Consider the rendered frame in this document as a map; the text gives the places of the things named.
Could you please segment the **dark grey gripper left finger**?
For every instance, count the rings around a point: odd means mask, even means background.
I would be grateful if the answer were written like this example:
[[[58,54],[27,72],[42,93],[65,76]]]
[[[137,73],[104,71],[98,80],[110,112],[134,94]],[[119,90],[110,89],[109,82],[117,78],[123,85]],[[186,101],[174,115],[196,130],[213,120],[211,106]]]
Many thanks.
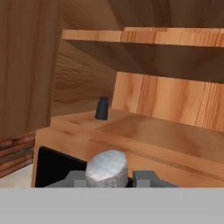
[[[70,171],[67,176],[53,184],[50,184],[48,188],[74,188],[74,187],[87,187],[86,175],[84,171]]]

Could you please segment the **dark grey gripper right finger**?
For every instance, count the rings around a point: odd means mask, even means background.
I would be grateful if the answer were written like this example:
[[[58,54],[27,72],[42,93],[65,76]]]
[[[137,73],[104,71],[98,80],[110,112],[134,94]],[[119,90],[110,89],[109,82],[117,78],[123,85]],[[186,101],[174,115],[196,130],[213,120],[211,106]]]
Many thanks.
[[[166,182],[158,177],[154,171],[134,171],[134,187],[175,187],[174,184]]]

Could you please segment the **silver grey shaker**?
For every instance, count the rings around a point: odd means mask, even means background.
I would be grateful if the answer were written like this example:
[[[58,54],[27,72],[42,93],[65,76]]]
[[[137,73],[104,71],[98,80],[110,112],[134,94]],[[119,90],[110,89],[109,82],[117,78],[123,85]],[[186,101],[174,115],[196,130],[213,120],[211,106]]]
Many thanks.
[[[128,161],[119,150],[107,150],[87,162],[88,187],[113,188],[128,184]]]

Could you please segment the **wooden cabinet door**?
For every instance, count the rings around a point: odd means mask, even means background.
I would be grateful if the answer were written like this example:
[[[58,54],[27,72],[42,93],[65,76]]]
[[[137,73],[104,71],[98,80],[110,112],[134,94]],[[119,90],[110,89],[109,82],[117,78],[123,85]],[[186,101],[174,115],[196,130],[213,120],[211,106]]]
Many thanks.
[[[62,0],[0,0],[0,140],[50,123]]]

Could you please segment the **wooden cabinet shelf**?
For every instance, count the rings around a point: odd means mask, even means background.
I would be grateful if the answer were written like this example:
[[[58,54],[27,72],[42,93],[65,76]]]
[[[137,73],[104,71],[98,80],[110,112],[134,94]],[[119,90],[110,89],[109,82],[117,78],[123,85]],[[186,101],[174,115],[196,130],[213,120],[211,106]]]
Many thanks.
[[[64,30],[62,39],[117,72],[224,83],[224,29]]]

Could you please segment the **wooden wall cabinet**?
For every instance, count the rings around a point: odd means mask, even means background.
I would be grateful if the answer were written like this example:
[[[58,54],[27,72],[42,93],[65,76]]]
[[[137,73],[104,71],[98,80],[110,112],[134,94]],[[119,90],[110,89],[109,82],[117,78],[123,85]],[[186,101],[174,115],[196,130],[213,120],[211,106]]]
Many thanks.
[[[224,0],[62,0],[62,31],[224,29]],[[108,119],[95,118],[108,97]],[[182,187],[224,187],[224,83],[117,72],[62,39],[52,120],[36,134],[32,183],[71,158],[124,152],[130,171]]]

